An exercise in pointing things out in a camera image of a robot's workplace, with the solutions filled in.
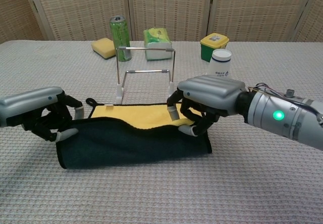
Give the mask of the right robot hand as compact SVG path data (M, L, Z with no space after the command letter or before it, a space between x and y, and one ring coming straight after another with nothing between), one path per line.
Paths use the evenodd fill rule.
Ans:
M238 97L246 92L244 82L228 77L201 75L178 83L167 99L167 110L173 121L179 113L193 121L178 130L197 137L204 134L220 117L238 114Z

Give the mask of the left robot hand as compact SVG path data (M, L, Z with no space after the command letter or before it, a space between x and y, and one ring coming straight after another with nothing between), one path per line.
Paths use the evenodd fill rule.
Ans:
M1 127L21 125L25 131L46 141L64 141L79 132L76 128L59 130L72 121L68 107L74 109L76 120L84 118L83 103L67 95L61 87L45 87L6 96L1 98Z

